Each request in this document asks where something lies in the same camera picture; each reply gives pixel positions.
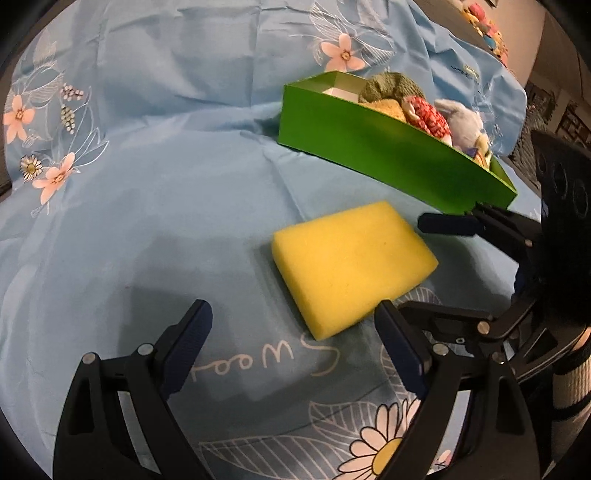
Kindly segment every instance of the bed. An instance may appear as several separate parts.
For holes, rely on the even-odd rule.
[[[383,434],[384,418],[403,435],[417,401],[369,319],[312,340],[269,246],[285,226],[378,200],[412,225],[433,210],[277,144],[282,86],[322,72],[322,44],[343,34],[363,61],[356,74],[403,71],[429,100],[463,101],[497,155],[511,152],[523,89],[412,0],[78,0],[20,56],[4,110],[0,406],[49,475],[82,355],[126,355],[203,298],[212,333],[169,405],[213,476],[375,478],[352,445],[362,429]],[[511,208],[539,219],[539,198],[506,170]],[[39,182],[49,171],[59,180]],[[425,240],[440,266],[399,301],[509,305],[513,261],[479,239]],[[434,469],[464,409],[459,398]]]

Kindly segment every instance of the daisy print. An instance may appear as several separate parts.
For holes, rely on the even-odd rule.
[[[380,405],[374,426],[361,429],[359,440],[349,446],[353,458],[339,466],[340,475],[334,480],[375,480],[402,442],[408,424],[417,412],[419,401],[408,401],[390,407]]]
[[[37,177],[42,169],[41,160],[36,155],[25,155],[21,158],[21,173],[25,181],[30,181]]]

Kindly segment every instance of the plush toy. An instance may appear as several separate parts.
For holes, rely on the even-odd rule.
[[[496,49],[496,41],[494,38],[492,38],[488,33],[486,33],[486,35],[484,35],[483,38],[486,44],[488,45],[488,48],[490,48],[491,50]]]
[[[490,163],[486,163],[484,156],[477,148],[468,148],[464,153],[468,155],[468,157],[470,157],[474,163],[480,165],[482,168],[487,170],[490,168]]]
[[[480,34],[482,34],[482,32],[480,31],[480,29],[478,29],[478,24],[479,24],[479,22],[480,22],[480,20],[478,20],[478,17],[475,17],[474,15],[472,15],[472,14],[470,13],[470,11],[469,11],[469,10],[467,10],[467,9],[465,9],[465,10],[464,10],[464,11],[462,11],[461,13],[462,13],[462,16],[463,16],[463,17],[464,17],[466,20],[468,20],[468,21],[469,21],[469,22],[472,24],[472,26],[473,26],[475,29],[477,29],[477,30],[480,32]]]
[[[408,123],[452,146],[452,135],[443,115],[424,98],[406,96],[402,100],[402,110]]]
[[[462,3],[462,0],[447,0],[448,2],[450,2],[454,7],[456,7],[460,12],[464,11],[464,4]]]
[[[478,113],[453,100],[435,100],[435,108],[447,120],[454,147],[464,151],[476,146],[476,140],[484,128]]]
[[[402,111],[400,104],[393,98],[386,98],[384,100],[378,100],[377,102],[363,103],[363,106],[376,110],[378,112],[385,113],[396,120],[406,123],[406,117]]]
[[[408,95],[425,98],[421,87],[403,73],[383,72],[367,81],[359,94],[359,103],[371,103],[386,98],[393,98],[401,103]]]
[[[486,22],[486,13],[479,4],[472,4],[468,7],[468,11],[474,15],[479,21]]]

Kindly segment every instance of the blue fabric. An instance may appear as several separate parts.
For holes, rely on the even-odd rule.
[[[372,322],[313,341],[270,254],[274,231],[351,207],[386,199],[413,225],[433,211],[276,143],[282,86],[322,72],[322,43],[343,33],[366,64],[359,74],[402,71],[430,101],[471,105],[495,151],[512,150],[524,91],[403,0],[79,0],[25,52],[5,108],[16,138],[6,145],[14,191],[0,204],[0,404],[47,472],[80,357],[155,341],[196,298],[213,307],[212,331],[169,403],[217,479],[349,480],[339,467],[353,468],[343,465],[363,428],[381,432],[389,419],[386,437],[404,433],[416,403]],[[35,109],[22,125],[18,96]],[[24,182],[32,153],[43,170]],[[508,174],[513,208],[539,215]],[[480,239],[425,240],[440,266],[407,298],[509,305],[512,260]],[[465,395],[440,453],[464,407]]]

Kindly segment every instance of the colorful object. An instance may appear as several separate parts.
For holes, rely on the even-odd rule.
[[[486,21],[486,13],[484,9],[479,4],[472,4],[468,7],[468,11],[474,15],[479,21],[485,22]]]
[[[476,146],[476,140],[484,128],[482,118],[478,113],[454,100],[435,100],[435,108],[447,120],[451,130],[452,145],[455,148],[465,150]]]
[[[362,103],[362,105],[377,112],[382,112],[400,122],[406,123],[406,117],[400,104],[393,98],[386,98],[385,100],[378,100],[377,102]]]
[[[437,259],[387,202],[273,235],[273,259],[316,340],[331,337],[427,278]]]
[[[452,146],[452,133],[447,121],[425,99],[407,96],[402,100],[402,110],[404,110],[408,123],[412,126],[420,128],[450,147]]]
[[[425,94],[412,78],[400,72],[383,72],[370,78],[359,93],[359,103],[371,103],[392,98],[398,103],[406,96],[425,98]]]
[[[463,214],[476,202],[505,208],[515,198],[515,187],[495,158],[488,172],[411,125],[324,93],[339,88],[357,98],[366,83],[328,72],[286,85],[278,142],[377,179],[444,213]]]

